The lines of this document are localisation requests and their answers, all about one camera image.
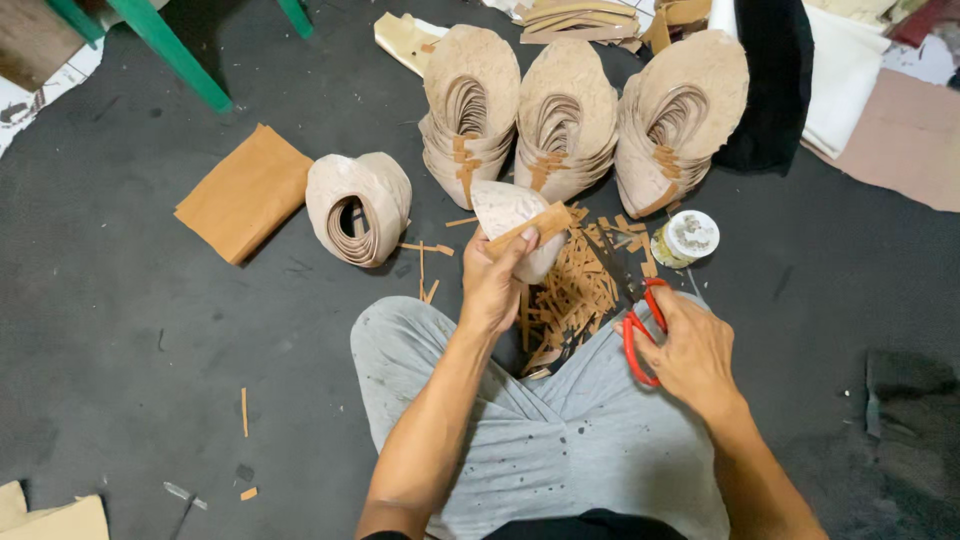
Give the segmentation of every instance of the glue jar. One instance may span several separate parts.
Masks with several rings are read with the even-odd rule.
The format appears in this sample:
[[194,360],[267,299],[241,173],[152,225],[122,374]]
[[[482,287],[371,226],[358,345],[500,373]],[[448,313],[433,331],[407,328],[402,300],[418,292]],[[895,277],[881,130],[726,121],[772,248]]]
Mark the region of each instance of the glue jar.
[[667,268],[684,268],[717,249],[720,229],[710,216],[684,210],[660,227],[650,242],[654,258]]

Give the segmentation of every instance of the pink fabric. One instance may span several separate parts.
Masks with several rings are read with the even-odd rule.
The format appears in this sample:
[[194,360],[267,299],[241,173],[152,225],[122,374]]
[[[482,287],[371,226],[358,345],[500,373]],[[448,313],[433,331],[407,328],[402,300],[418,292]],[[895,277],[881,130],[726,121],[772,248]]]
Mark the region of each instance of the pink fabric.
[[840,157],[815,153],[860,182],[960,212],[960,92],[881,69]]

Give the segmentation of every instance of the wrist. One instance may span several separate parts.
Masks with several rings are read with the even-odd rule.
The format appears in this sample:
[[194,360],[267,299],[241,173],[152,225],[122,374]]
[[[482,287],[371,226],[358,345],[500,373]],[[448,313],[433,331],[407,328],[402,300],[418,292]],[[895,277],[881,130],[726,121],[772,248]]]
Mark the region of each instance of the wrist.
[[739,392],[697,412],[711,431],[738,426],[753,418],[747,400]]
[[479,351],[487,351],[496,343],[501,332],[490,329],[487,325],[479,324],[461,314],[456,330],[450,336],[451,341],[462,342]]

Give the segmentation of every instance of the red scissors handle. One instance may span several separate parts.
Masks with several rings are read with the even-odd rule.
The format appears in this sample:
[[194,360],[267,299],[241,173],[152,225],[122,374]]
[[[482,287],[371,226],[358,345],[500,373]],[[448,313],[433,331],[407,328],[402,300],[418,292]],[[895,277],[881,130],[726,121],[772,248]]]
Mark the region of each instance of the red scissors handle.
[[[666,319],[663,318],[663,313],[660,312],[660,306],[657,306],[657,301],[654,300],[654,294],[650,292],[650,287],[663,285],[669,287],[669,283],[661,280],[660,278],[643,278],[643,284],[646,285],[643,289],[643,300],[647,302],[647,306],[650,307],[650,312],[654,315],[654,320],[657,321],[657,326],[666,333]],[[647,334],[647,337],[650,337],[650,334],[647,333],[646,329],[643,329]]]
[[[651,286],[656,285],[665,285],[669,286],[667,282],[659,278],[644,278],[643,284],[646,285],[646,289],[643,291],[643,299],[647,302],[647,306],[650,307],[650,312],[654,316],[654,320],[657,321],[657,326],[666,333],[666,319],[663,318],[663,313],[660,312],[660,307],[657,306],[657,301],[654,300],[653,294],[650,292]],[[647,386],[660,386],[660,379],[657,379],[656,376],[650,377],[646,374],[645,371],[640,367],[639,362],[636,361],[636,351],[634,350],[634,327],[637,327],[643,335],[647,336],[647,339],[651,343],[656,343],[654,341],[654,336],[650,335],[650,332],[647,331],[646,327],[643,326],[643,323],[640,322],[639,317],[636,316],[636,313],[632,309],[627,311],[627,316],[623,319],[623,352],[627,357],[627,364],[630,366],[630,371],[634,373],[634,377],[640,382],[646,384]]]

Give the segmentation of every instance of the green wooden stool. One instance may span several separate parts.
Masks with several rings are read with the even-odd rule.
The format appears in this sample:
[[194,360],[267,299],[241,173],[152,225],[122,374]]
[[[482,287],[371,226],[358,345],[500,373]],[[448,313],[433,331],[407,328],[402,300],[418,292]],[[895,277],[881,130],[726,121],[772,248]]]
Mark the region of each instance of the green wooden stool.
[[[183,46],[149,0],[107,0],[107,2],[181,79],[200,94],[200,97],[213,110],[223,113],[233,108],[233,103],[227,94]],[[303,12],[298,0],[277,0],[277,2],[301,37],[306,39],[313,33],[313,26],[306,18],[306,13]],[[47,0],[47,3],[87,43],[96,48],[94,42],[104,35],[104,30],[77,6],[75,0]]]

